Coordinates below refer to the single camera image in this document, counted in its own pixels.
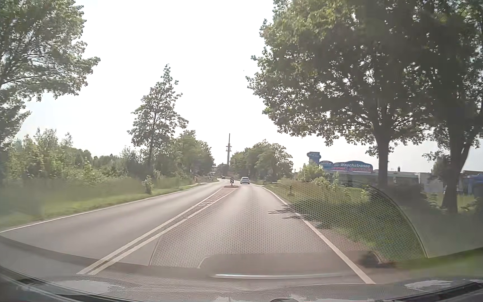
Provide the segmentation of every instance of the road edge line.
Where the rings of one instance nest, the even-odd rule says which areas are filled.
[[[129,243],[127,244],[124,244],[122,247],[116,249],[115,251],[112,251],[111,253],[109,253],[108,255],[102,257],[101,259],[98,259],[95,263],[85,267],[84,269],[82,269],[81,271],[78,271],[76,274],[77,275],[84,275],[84,274],[87,274],[89,273],[90,271],[92,270],[95,270],[98,266],[101,266],[103,263],[105,262],[108,262],[109,260],[111,260],[113,257],[116,257],[118,254],[124,252],[126,249],[128,248],[131,248],[131,246],[133,246],[134,244],[138,243],[139,241],[143,240],[145,237],[151,235],[152,233],[154,233],[155,231],[161,229],[162,227],[168,225],[169,223],[171,223],[172,221],[174,221],[175,219],[179,218],[180,216],[184,215],[185,213],[189,212],[190,210],[192,209],[195,209],[201,202],[205,201],[206,199],[212,197],[213,195],[215,195],[216,193],[218,193],[222,188],[220,188],[219,190],[215,191],[214,193],[212,193],[210,196],[206,197],[205,199],[197,202],[195,205],[191,206],[189,209],[186,209],[185,211],[181,212],[180,214],[172,217],[171,219],[167,220],[166,222],[160,224],[159,226],[153,228],[152,230],[144,233],[143,235],[133,239],[132,241],[130,241]]]
[[[131,202],[123,202],[121,204],[110,205],[110,206],[107,206],[107,207],[101,207],[99,209],[92,209],[92,210],[89,210],[89,211],[86,211],[86,212],[75,213],[75,214],[71,214],[71,215],[67,215],[67,216],[55,217],[55,218],[48,219],[48,220],[37,221],[36,223],[31,223],[31,224],[28,224],[28,225],[17,226],[17,227],[9,228],[9,229],[6,229],[6,230],[0,230],[0,234],[5,233],[5,232],[10,232],[11,230],[19,230],[21,228],[39,225],[39,224],[42,224],[42,223],[49,223],[51,221],[56,221],[56,220],[59,220],[59,219],[64,219],[64,218],[74,217],[74,216],[77,216],[77,215],[83,215],[83,214],[88,214],[88,213],[92,213],[92,212],[97,212],[97,211],[101,211],[103,209],[111,209],[111,208],[118,207],[118,206],[129,205],[129,204],[132,204],[132,203],[135,203],[135,202],[144,202],[145,200],[151,200],[151,199],[156,199],[156,198],[167,196],[167,195],[182,193],[182,192],[186,192],[188,190],[194,189],[196,187],[199,187],[199,186],[196,185],[196,186],[193,186],[193,187],[185,189],[185,190],[180,190],[180,191],[171,192],[171,193],[167,193],[167,194],[161,194],[161,195],[152,196],[152,197],[149,197],[149,198],[143,198],[143,199],[139,199],[139,200],[132,200]]]
[[[270,192],[273,194],[275,197],[277,197],[278,200],[280,200],[283,204],[285,205],[290,205],[289,203],[285,202],[281,197],[279,197],[277,194],[275,194],[272,190],[268,188],[261,187],[264,190]],[[357,264],[353,263],[353,261],[348,258],[341,250],[339,250],[338,247],[336,247],[326,236],[324,236],[318,229],[316,229],[311,223],[306,221],[303,216],[297,212],[295,212],[295,215],[298,216],[320,239],[322,239],[327,246],[329,246],[344,262],[347,264],[358,276],[363,280],[366,284],[376,284],[368,275],[361,270]]]
[[[216,201],[214,201],[214,202],[212,202],[211,204],[209,204],[209,205],[207,205],[207,206],[205,206],[205,207],[203,207],[203,208],[201,208],[201,209],[197,210],[195,213],[193,213],[193,214],[189,215],[188,217],[186,217],[186,218],[182,219],[181,221],[178,221],[177,223],[175,223],[175,224],[171,225],[170,227],[166,228],[165,230],[162,230],[161,232],[157,233],[156,235],[154,235],[154,236],[152,236],[152,237],[150,237],[150,238],[146,239],[145,241],[143,241],[142,243],[140,243],[140,244],[138,244],[138,245],[136,245],[136,246],[132,247],[131,249],[126,250],[124,253],[122,253],[122,254],[118,255],[117,257],[114,257],[114,258],[112,258],[111,260],[104,262],[104,264],[99,265],[97,268],[95,268],[95,269],[93,269],[93,270],[89,271],[89,272],[87,273],[87,275],[96,275],[96,274],[97,274],[97,273],[99,273],[100,271],[105,270],[106,268],[110,267],[111,265],[113,265],[113,264],[117,263],[118,261],[122,260],[124,257],[127,257],[128,255],[130,255],[130,254],[131,254],[131,253],[133,253],[134,251],[137,251],[138,249],[140,249],[140,248],[144,247],[145,245],[147,245],[147,244],[151,243],[152,241],[156,240],[158,237],[160,237],[160,236],[162,236],[163,234],[167,233],[168,231],[170,231],[170,230],[174,229],[175,227],[177,227],[178,225],[182,224],[183,222],[185,222],[185,221],[189,220],[191,217],[193,217],[193,216],[197,215],[198,213],[200,213],[200,212],[204,211],[206,208],[210,207],[210,206],[211,206],[211,205],[213,205],[214,203],[216,203],[216,202],[220,201],[221,199],[223,199],[223,198],[225,198],[225,197],[229,196],[229,195],[230,195],[232,192],[234,192],[234,191],[235,191],[235,190],[232,190],[232,191],[228,192],[226,195],[223,195],[223,196],[219,197],[219,198],[218,198]],[[196,207],[197,205],[199,205],[199,204],[200,204],[201,202],[203,202],[203,201],[200,201],[198,204],[196,204],[195,206],[191,207],[190,209],[192,209],[192,208]]]

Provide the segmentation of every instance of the blue sign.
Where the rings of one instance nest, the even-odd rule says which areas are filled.
[[[312,162],[315,162],[316,164],[320,163],[321,155],[319,152],[308,152],[307,156],[309,157],[309,162],[312,161]]]
[[[332,171],[333,170],[333,162],[330,161],[320,161],[321,168],[324,169],[324,171]]]
[[[373,167],[362,161],[335,162],[332,171],[372,172]]]

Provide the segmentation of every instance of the tree trunk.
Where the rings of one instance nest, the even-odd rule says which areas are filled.
[[[389,166],[389,140],[376,139],[378,154],[378,175],[377,183],[380,190],[388,187],[387,170]]]
[[[150,173],[153,178],[156,177],[154,173],[154,164],[156,161],[156,159],[154,159],[154,133],[156,133],[156,130],[154,129],[154,127],[152,127],[152,135],[150,136],[150,147],[148,150],[148,173]]]
[[[469,155],[470,144],[466,144],[463,136],[460,135],[459,129],[449,127],[449,143],[450,143],[450,177],[446,183],[446,190],[443,196],[441,207],[447,209],[451,214],[458,212],[458,195],[456,189],[458,187],[461,169]]]
[[[456,192],[456,187],[458,186],[458,177],[460,174],[458,173],[456,177],[450,177],[448,182],[446,183],[446,190],[443,196],[443,202],[441,207],[447,209],[447,211],[451,214],[455,214],[458,212],[458,194]]]

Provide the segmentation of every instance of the road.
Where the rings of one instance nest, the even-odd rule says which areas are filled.
[[[120,284],[366,282],[271,192],[226,184],[0,232],[0,264],[47,280]]]

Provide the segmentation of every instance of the sky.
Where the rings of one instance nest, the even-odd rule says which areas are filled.
[[[59,137],[70,132],[76,148],[98,156],[119,154],[131,146],[131,112],[170,64],[180,82],[176,91],[183,93],[175,109],[211,147],[216,164],[226,162],[230,133],[234,152],[264,139],[285,146],[296,169],[308,162],[307,152],[320,152],[321,160],[332,162],[359,160],[377,169],[377,158],[365,154],[366,146],[340,139],[326,147],[316,136],[280,134],[262,114],[263,102],[247,88],[245,76],[258,71],[250,58],[264,47],[259,28],[271,19],[273,0],[127,3],[77,0],[87,20],[85,56],[98,56],[101,62],[79,96],[54,100],[45,95],[42,102],[28,103],[32,113],[18,138],[34,134],[37,127],[56,128]],[[433,163],[422,155],[436,150],[433,142],[400,145],[389,155],[389,170],[430,171]],[[483,170],[483,141],[470,152],[464,169]]]

